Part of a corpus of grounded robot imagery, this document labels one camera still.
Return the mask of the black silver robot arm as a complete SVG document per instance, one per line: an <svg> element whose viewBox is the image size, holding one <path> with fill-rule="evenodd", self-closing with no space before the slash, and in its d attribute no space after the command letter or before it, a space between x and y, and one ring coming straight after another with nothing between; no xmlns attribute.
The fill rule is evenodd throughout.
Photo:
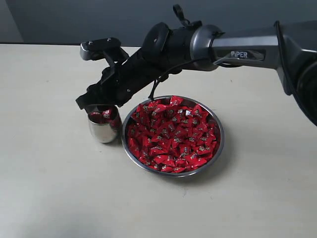
<svg viewBox="0 0 317 238"><path fill-rule="evenodd" d="M294 97L304 115L317 121L317 23L306 21L272 27L223 32L214 25L190 22L179 5L173 11L181 22L170 29L161 22L151 28L143 44L128 55L117 38L83 42L83 60L105 59L101 79L76 99L90 112L98 105L123 106L152 84L182 70L213 71L218 67L261 67L277 71L285 94Z"/></svg>

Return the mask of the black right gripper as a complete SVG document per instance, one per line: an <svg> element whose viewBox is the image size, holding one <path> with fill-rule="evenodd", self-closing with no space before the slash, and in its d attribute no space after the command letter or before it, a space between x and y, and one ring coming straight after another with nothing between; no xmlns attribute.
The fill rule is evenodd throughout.
<svg viewBox="0 0 317 238"><path fill-rule="evenodd" d="M75 101L81 110L97 104L121 107L132 96L163 74L160 67L143 58L139 49L120 67L113 76L101 78L100 82Z"/></svg>

